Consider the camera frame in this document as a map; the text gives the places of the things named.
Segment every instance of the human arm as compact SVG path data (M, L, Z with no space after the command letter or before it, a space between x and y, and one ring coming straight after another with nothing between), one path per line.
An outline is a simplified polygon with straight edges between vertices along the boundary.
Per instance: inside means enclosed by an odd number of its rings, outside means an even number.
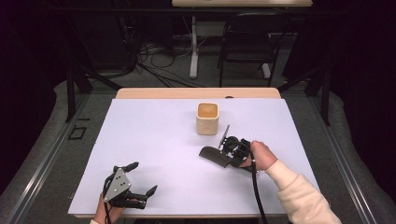
M303 175L278 160L263 142L253 141L250 149L258 170L265 171L279 188L278 199L292 223L341 223L323 195ZM241 166L251 164L247 158Z
M120 215L124 210L125 208L111 207L111 210L109 211L111 223L117 221L117 219L120 217ZM96 213L93 220L91 220L91 224L105 224L105 223L106 223L106 210L105 210L105 203L103 201L103 194L101 193L99 196L99 202L96 208Z

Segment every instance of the white paper sheet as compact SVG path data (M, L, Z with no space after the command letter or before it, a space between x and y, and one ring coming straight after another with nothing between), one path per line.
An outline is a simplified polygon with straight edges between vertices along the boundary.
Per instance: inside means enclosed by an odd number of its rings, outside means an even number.
M196 106L219 105L219 132L195 131ZM105 179L114 165L139 166L127 174L131 192L145 194L158 185L146 209L126 209L138 216L258 216L251 174L231 165L222 168L199 157L202 147L218 147L228 136L261 140L289 168L318 188L289 109L279 99L113 100L97 138L69 214L93 215ZM266 214L285 214L273 180L258 174Z

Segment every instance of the white table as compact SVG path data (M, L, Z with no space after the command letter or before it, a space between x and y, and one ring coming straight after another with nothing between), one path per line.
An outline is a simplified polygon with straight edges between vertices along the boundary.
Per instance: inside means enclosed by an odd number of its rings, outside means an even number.
M139 161L127 174L131 192L158 188L146 209L126 209L125 217L259 217L251 174L199 157L202 147L219 145L227 124L228 136L265 141L318 188L289 109L279 98L273 88L121 89L107 112L69 214L92 217L113 166ZM217 135L195 132L200 102L219 104ZM265 173L258 175L258 186L266 214L285 214L276 185Z

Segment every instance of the white sleeve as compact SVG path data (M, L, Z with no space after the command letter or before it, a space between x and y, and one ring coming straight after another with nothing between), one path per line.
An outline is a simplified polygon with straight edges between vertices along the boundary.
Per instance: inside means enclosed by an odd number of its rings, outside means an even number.
M96 221L94 221L93 219L91 219L90 224L100 224L100 223L97 223Z
M292 223L341 223L323 195L305 176L298 175L280 160L265 173L278 186L277 197Z

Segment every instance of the cup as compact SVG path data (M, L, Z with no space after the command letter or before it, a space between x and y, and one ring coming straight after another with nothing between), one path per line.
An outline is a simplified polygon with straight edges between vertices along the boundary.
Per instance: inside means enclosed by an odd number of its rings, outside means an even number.
M219 106L214 103L200 103L196 116L197 133L201 135L215 135L219 127Z

